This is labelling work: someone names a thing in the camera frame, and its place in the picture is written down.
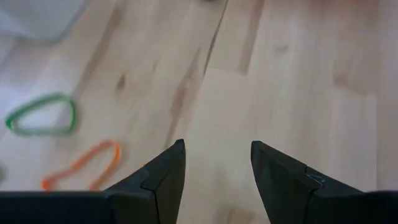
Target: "wood grain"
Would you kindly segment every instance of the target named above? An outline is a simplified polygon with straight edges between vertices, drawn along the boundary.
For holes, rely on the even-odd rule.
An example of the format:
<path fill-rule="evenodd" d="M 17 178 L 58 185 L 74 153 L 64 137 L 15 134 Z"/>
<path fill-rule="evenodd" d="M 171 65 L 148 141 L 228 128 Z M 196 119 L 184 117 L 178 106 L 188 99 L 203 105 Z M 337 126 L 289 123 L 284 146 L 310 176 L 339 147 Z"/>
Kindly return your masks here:
<path fill-rule="evenodd" d="M 79 128 L 67 138 L 0 129 L 0 189 L 38 189 L 44 174 L 116 139 L 122 163 L 106 188 L 179 138 L 179 223 L 267 223 L 253 140 L 360 190 L 396 189 L 397 12 L 394 0 L 92 1 L 63 42 L 18 40 L 6 56 L 5 108 L 63 91 Z M 110 158 L 59 188 L 85 189 Z"/>

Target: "white object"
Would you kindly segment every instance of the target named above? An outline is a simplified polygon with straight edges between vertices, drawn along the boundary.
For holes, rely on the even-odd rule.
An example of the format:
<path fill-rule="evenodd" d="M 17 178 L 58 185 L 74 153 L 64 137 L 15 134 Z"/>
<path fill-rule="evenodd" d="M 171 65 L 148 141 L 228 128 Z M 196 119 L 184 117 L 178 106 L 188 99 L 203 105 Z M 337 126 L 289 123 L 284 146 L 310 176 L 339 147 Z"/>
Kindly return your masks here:
<path fill-rule="evenodd" d="M 0 0 L 0 33 L 30 39 L 58 39 L 74 21 L 84 0 Z"/>

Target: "rubber band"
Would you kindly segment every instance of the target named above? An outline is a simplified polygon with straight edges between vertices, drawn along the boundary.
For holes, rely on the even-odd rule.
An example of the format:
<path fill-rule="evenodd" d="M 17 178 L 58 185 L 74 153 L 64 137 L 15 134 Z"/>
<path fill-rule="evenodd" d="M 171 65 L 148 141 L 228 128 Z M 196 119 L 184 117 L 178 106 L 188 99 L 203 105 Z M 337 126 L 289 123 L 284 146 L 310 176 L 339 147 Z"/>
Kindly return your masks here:
<path fill-rule="evenodd" d="M 53 190 L 53 185 L 58 180 L 65 178 L 69 175 L 76 174 L 92 157 L 97 155 L 97 153 L 109 149 L 109 147 L 113 146 L 114 154 L 111 162 L 104 170 L 104 172 L 97 177 L 92 183 L 89 185 L 90 190 L 99 190 L 100 185 L 109 177 L 109 175 L 115 170 L 116 166 L 119 164 L 121 158 L 121 149 L 118 142 L 113 140 L 104 140 L 100 142 L 98 145 L 90 148 L 86 154 L 82 155 L 77 161 L 75 161 L 68 169 L 62 170 L 60 172 L 56 172 L 52 175 L 45 177 L 42 180 L 42 189 L 49 191 Z"/>

